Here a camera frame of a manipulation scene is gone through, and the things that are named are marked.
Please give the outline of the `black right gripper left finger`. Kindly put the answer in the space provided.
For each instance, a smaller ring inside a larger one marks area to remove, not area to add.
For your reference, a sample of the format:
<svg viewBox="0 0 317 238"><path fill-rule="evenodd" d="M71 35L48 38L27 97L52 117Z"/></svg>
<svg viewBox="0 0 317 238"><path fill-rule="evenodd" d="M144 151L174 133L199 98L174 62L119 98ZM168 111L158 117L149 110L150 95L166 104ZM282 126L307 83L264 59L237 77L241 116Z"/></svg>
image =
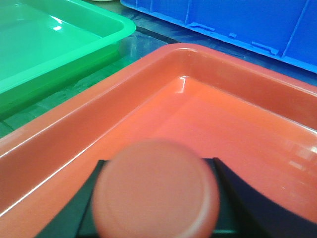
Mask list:
<svg viewBox="0 0 317 238"><path fill-rule="evenodd" d="M92 214L92 195L97 178L107 164L99 160L74 197L37 235L38 238L98 238Z"/></svg>

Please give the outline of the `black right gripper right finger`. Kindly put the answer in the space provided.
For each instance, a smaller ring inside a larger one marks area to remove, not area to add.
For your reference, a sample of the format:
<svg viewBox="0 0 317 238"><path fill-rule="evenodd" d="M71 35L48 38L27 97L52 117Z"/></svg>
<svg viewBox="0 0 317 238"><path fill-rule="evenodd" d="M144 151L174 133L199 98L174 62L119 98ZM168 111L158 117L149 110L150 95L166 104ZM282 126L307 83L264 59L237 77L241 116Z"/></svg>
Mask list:
<svg viewBox="0 0 317 238"><path fill-rule="evenodd" d="M232 205L239 238L315 238L317 224L262 195L219 158L215 170Z"/></svg>

